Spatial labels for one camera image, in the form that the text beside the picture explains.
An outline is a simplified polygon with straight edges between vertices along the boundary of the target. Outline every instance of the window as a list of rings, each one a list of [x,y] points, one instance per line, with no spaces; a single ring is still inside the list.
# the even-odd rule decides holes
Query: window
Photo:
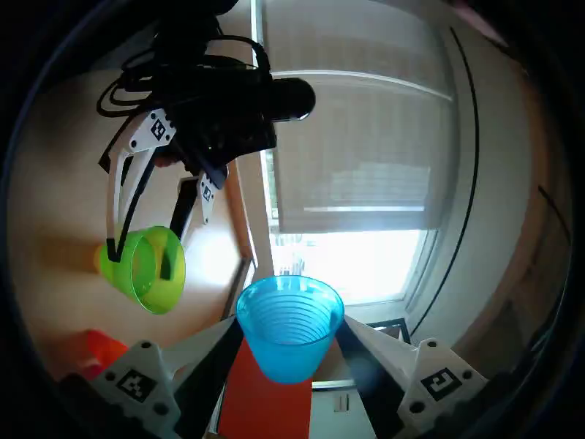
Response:
[[[264,152],[264,182],[275,274],[302,274],[328,283],[346,306],[400,301],[425,263],[425,230],[280,233],[273,153]]]

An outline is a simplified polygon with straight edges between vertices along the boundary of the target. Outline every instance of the white wall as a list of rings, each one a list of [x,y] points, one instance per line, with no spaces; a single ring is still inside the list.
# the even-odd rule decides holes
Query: white wall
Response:
[[[520,72],[466,26],[457,26],[475,82],[480,155],[475,198],[453,268],[413,342],[438,337],[453,345],[486,312],[516,250],[531,183],[531,143],[520,88]],[[463,225],[471,186],[475,123],[465,67],[450,32],[443,38],[456,79],[460,167],[452,214],[440,231],[435,264],[420,299],[410,309],[409,328],[420,320],[437,291]],[[499,308],[490,309],[495,317]]]
[[[335,400],[345,394],[350,396],[350,409],[346,412],[334,412]],[[313,392],[309,439],[329,438],[376,438],[356,389]]]

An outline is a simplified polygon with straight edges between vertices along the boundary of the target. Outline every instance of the black cable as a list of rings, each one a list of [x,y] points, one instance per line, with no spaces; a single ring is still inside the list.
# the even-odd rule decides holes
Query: black cable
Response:
[[[447,270],[445,271],[445,275],[441,279],[441,283],[439,284],[439,287],[437,288],[437,291],[435,292],[433,299],[431,300],[431,303],[427,306],[422,317],[420,318],[420,320],[416,324],[415,328],[410,333],[411,336],[414,335],[414,333],[417,331],[417,329],[419,328],[419,326],[421,325],[421,323],[423,322],[425,317],[428,315],[429,311],[431,311],[431,308],[434,305],[434,302],[437,300],[439,293],[443,289],[445,282],[447,282],[447,278],[449,276],[449,273],[451,273],[451,269],[453,268],[453,264],[455,263],[455,259],[457,257],[457,254],[459,253],[459,247],[461,247],[461,242],[463,241],[463,237],[465,235],[465,230],[467,229],[467,223],[469,222],[469,216],[471,215],[471,208],[473,206],[473,198],[475,197],[475,187],[476,187],[477,182],[478,182],[478,168],[479,168],[479,156],[480,156],[480,117],[479,117],[479,112],[478,112],[478,98],[475,94],[475,84],[473,82],[471,68],[469,67],[469,63],[467,61],[467,57],[465,56],[465,52],[463,50],[463,46],[461,45],[461,41],[459,41],[459,38],[457,37],[457,33],[455,33],[455,30],[453,28],[450,28],[450,30],[451,30],[451,34],[453,35],[453,38],[455,40],[455,43],[457,44],[457,47],[459,49],[459,53],[461,54],[461,57],[463,59],[463,63],[465,65],[465,71],[467,73],[467,79],[469,80],[469,89],[471,90],[471,98],[472,98],[472,102],[473,102],[473,119],[475,122],[475,156],[473,159],[473,177],[472,177],[472,183],[471,183],[471,190],[469,191],[469,201],[467,203],[467,210],[465,212],[465,218],[463,220],[463,225],[461,226],[461,233],[459,234],[459,239],[457,240],[457,244],[455,245],[455,250],[453,252],[453,256],[451,257],[451,261],[449,262]]]
[[[569,227],[567,226],[567,222],[565,221],[565,218],[562,216],[559,208],[556,206],[556,203],[554,202],[552,197],[548,194],[548,192],[546,192],[544,190],[544,188],[540,185],[538,185],[538,192],[540,192],[540,194],[545,199],[546,203],[551,207],[551,209],[553,209],[554,214],[559,219],[559,223],[561,225],[561,228],[562,228],[562,231],[565,235],[565,238],[567,239],[567,242],[569,244],[571,244],[571,232],[569,230]]]
[[[268,55],[261,44],[246,37],[238,35],[223,35],[208,37],[204,43],[211,41],[237,41],[245,42],[252,47],[256,54],[258,66],[242,63],[236,59],[228,57],[205,55],[195,58],[193,62],[181,60],[181,62],[171,62],[168,60],[161,60],[156,57],[156,51],[153,48],[143,50],[135,55],[132,55],[124,63],[122,63],[122,75],[120,78],[113,81],[100,95],[97,101],[97,112],[104,117],[130,117],[146,111],[157,110],[159,108],[171,108],[177,105],[183,105],[188,102],[194,102],[202,97],[208,96],[212,91],[206,90],[205,93],[201,91],[180,90],[176,93],[159,93],[154,90],[153,79],[161,81],[164,78],[167,84],[172,83],[173,78],[178,75],[191,74],[196,78],[197,73],[204,73],[213,69],[215,72],[221,70],[231,71],[234,68],[259,70],[260,77],[262,74],[270,74],[270,62]],[[153,53],[154,57],[146,59],[142,62],[136,62],[144,56]],[[116,97],[118,90],[125,90],[127,92],[148,93],[148,96],[140,99],[123,100]],[[120,110],[108,110],[104,108],[103,102],[106,99],[114,107],[134,107],[124,108]]]

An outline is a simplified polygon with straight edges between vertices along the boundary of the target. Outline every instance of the screw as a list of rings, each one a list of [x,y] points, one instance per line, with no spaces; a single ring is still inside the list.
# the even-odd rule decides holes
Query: screw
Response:
[[[422,413],[425,410],[425,405],[421,401],[415,401],[410,405],[409,409],[411,413]]]
[[[169,413],[169,407],[167,407],[167,405],[163,404],[162,402],[156,402],[152,407],[152,410],[154,410],[154,412],[160,416],[164,416]]]

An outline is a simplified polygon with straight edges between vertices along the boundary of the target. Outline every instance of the yellow plastic cup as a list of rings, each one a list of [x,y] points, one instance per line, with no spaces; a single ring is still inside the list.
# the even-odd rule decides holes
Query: yellow plastic cup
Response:
[[[120,262],[99,250],[99,272],[126,297],[153,314],[171,311],[185,286],[185,253],[180,240],[162,226],[128,233]]]

